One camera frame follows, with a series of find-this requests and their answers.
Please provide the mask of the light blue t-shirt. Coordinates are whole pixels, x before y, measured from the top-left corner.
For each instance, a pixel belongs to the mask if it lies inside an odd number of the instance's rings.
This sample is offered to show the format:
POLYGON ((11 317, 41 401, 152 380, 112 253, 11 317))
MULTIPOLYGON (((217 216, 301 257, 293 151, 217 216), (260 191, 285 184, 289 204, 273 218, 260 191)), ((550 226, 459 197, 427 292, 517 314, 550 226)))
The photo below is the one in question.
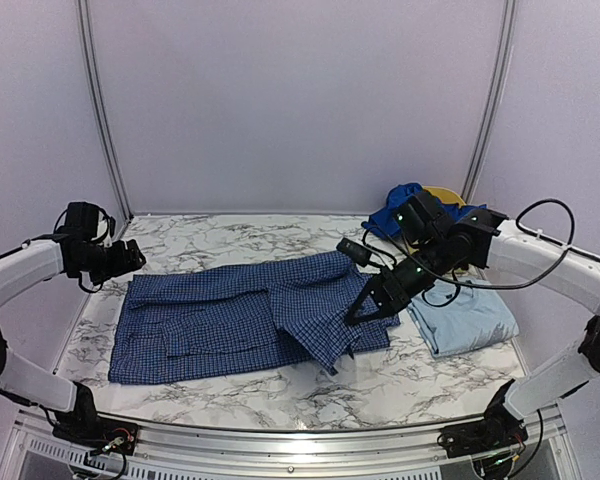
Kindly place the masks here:
POLYGON ((437 282, 414 298, 407 311, 435 358, 469 353, 519 334, 517 321, 489 283, 473 279, 459 292, 437 282))

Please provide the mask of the blue patterned button shirt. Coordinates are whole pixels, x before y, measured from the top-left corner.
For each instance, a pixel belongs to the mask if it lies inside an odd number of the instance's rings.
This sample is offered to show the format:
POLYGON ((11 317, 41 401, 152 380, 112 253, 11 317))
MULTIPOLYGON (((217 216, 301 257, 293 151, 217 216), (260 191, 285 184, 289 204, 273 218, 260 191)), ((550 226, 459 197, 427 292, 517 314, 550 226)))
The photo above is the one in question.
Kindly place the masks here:
POLYGON ((314 361, 328 374, 344 355, 385 349, 397 315, 349 325, 369 280, 345 255, 137 275, 129 283, 108 379, 159 385, 314 361))

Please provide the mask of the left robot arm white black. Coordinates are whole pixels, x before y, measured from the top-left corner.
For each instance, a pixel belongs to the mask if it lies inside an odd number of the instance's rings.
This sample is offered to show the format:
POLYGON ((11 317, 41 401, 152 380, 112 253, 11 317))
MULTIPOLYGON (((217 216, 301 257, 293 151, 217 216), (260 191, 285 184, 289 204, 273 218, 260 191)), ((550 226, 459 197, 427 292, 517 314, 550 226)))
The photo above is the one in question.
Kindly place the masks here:
MULTIPOLYGON (((0 257, 0 308, 32 287, 56 276, 80 280, 84 273, 94 285, 140 270, 146 258, 134 240, 97 244, 70 235, 35 239, 0 257)), ((86 445, 105 438, 106 423, 85 406, 76 407, 76 383, 56 376, 8 347, 0 328, 0 392, 69 413, 66 426, 86 445)))

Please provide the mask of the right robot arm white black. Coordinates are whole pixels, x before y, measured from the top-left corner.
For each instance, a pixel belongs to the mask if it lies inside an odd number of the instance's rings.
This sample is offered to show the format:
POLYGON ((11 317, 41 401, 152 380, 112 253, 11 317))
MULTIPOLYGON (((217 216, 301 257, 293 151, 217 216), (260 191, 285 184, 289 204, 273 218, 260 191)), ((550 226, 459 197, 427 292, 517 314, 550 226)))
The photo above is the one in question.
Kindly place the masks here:
POLYGON ((495 269, 520 278, 517 289, 544 286, 580 304, 592 315, 582 339, 568 345, 525 377, 503 386, 475 430, 495 448, 534 411, 565 398, 600 376, 600 256, 560 242, 517 220, 474 209, 441 229, 423 228, 414 253, 382 267, 367 281, 345 321, 357 325, 393 316, 418 294, 444 281, 459 266, 495 269))

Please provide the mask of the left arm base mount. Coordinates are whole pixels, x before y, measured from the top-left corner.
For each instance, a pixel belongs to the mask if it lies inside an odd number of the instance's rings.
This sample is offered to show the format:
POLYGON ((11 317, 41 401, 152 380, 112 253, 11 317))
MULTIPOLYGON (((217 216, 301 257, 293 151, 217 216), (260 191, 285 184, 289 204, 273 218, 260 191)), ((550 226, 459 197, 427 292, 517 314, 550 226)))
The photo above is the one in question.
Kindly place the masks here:
POLYGON ((90 397, 78 398, 69 412, 52 410, 53 435, 91 448, 95 455, 109 452, 132 455, 137 444, 138 426, 102 417, 90 397))

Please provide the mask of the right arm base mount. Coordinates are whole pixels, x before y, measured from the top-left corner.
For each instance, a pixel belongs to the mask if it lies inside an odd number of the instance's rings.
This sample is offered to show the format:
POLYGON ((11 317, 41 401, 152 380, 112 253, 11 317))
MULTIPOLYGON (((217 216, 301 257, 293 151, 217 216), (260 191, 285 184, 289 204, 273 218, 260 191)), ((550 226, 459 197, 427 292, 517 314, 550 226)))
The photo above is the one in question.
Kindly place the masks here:
POLYGON ((487 413, 482 419, 443 427, 437 444, 448 458, 481 454, 509 446, 521 445, 528 439, 524 422, 507 411, 487 413))

